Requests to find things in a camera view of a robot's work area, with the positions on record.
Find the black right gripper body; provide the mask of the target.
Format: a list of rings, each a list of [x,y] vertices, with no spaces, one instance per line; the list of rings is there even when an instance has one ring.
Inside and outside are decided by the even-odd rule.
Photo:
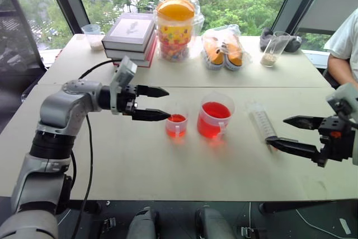
[[[357,125],[338,116],[324,118],[318,128],[323,147],[317,164],[324,167],[327,160],[342,161],[352,158],[357,166]]]

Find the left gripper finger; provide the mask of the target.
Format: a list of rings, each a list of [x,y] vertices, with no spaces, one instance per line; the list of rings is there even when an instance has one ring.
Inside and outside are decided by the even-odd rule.
[[[136,86],[136,95],[144,95],[148,97],[163,97],[168,96],[169,92],[161,87],[151,87],[145,85],[137,85]]]
[[[137,121],[161,121],[168,119],[170,116],[171,114],[158,109],[135,109],[131,118]]]

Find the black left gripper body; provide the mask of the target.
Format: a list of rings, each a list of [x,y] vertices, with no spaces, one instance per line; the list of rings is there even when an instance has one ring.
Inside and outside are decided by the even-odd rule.
[[[138,85],[127,85],[122,88],[116,97],[117,112],[123,115],[138,116],[136,109],[138,96]]]

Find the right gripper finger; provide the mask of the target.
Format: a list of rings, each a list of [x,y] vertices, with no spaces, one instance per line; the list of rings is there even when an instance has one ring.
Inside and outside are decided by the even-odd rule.
[[[316,130],[321,125],[324,118],[315,116],[292,116],[283,120],[284,123],[299,129]]]
[[[265,142],[282,152],[308,158],[315,163],[318,163],[319,161],[320,153],[314,145],[275,136],[266,138]]]

